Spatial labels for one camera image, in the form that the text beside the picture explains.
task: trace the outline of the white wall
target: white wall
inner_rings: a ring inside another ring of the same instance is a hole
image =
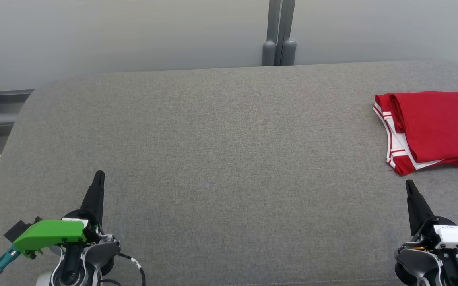
[[[268,0],[0,0],[0,91],[107,71],[259,66]]]
[[[458,61],[458,0],[297,0],[296,65]]]

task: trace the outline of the gray floor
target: gray floor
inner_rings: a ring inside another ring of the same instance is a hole
[[[18,113],[29,95],[0,96],[0,113]],[[0,127],[0,154],[5,148],[11,126]]]

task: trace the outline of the caster wheel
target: caster wheel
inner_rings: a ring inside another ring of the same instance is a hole
[[[416,277],[414,277],[413,275],[409,274],[409,272],[404,269],[404,266],[402,266],[402,264],[398,262],[395,263],[395,274],[402,283],[409,286],[416,286],[416,281],[418,279],[416,279]]]
[[[114,257],[111,258],[111,260],[107,261],[107,263],[100,268],[100,272],[102,272],[102,276],[109,274],[113,266],[114,266]]]

